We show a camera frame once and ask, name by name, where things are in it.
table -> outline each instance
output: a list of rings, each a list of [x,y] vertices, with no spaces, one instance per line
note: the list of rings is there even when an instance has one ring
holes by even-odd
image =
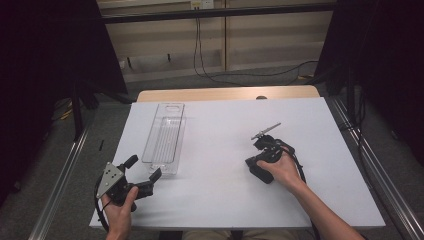
[[[293,95],[291,89],[299,94]],[[155,92],[163,98],[156,97]],[[249,100],[256,99],[257,95],[270,100]],[[237,100],[227,100],[232,96]],[[276,99],[293,96],[302,98]],[[132,106],[115,165],[125,161],[129,153],[142,155],[159,99],[186,102],[187,126],[178,174],[155,184],[154,196],[142,199],[142,207],[133,213],[133,225],[167,230],[309,227],[308,216],[287,190],[276,182],[265,185],[251,175],[244,164],[244,159],[258,154],[250,137],[283,117],[283,126],[274,129],[272,135],[297,149],[310,187],[351,225],[384,226],[328,107],[318,96],[313,87],[140,93],[138,99],[143,103]],[[240,111],[249,108],[254,110]],[[211,119],[219,124],[210,124]],[[304,124],[304,121],[315,121],[317,125]],[[326,136],[327,142],[317,141],[317,136]],[[128,179],[133,182],[141,182],[147,176],[142,164],[137,164],[134,166],[137,171],[127,171]],[[95,215],[90,225],[99,227]]]

person's left hand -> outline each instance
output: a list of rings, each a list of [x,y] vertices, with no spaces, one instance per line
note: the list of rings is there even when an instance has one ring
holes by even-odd
[[[131,231],[131,205],[134,203],[138,194],[138,188],[133,187],[128,192],[122,207],[110,203],[104,209],[109,221],[109,233],[106,239],[127,239]],[[110,202],[109,196],[102,196],[102,204],[105,206]]]

person's right arm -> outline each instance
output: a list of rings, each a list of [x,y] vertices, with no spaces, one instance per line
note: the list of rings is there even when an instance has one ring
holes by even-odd
[[[269,171],[274,178],[284,185],[299,201],[320,234],[327,240],[356,240],[364,238],[343,219],[335,214],[307,185],[300,179],[293,159],[283,153],[276,163],[258,161],[257,165]]]

transparent plastic tray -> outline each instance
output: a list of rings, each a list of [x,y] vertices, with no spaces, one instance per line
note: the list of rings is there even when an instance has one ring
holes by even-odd
[[[184,128],[183,103],[158,104],[142,157],[150,173],[157,168],[163,174],[177,173]]]

white tabletop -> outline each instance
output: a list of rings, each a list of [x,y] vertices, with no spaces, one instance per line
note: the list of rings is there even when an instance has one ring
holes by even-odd
[[[143,155],[158,103],[134,103],[113,163]],[[156,182],[154,195],[136,201],[133,226],[149,229],[303,228],[309,217],[277,182],[253,176],[244,160],[259,154],[250,140],[269,134],[296,149],[308,185],[355,227],[384,221],[323,98],[186,102],[178,173]],[[129,182],[149,176],[141,160]],[[90,226],[101,227],[93,215]]]

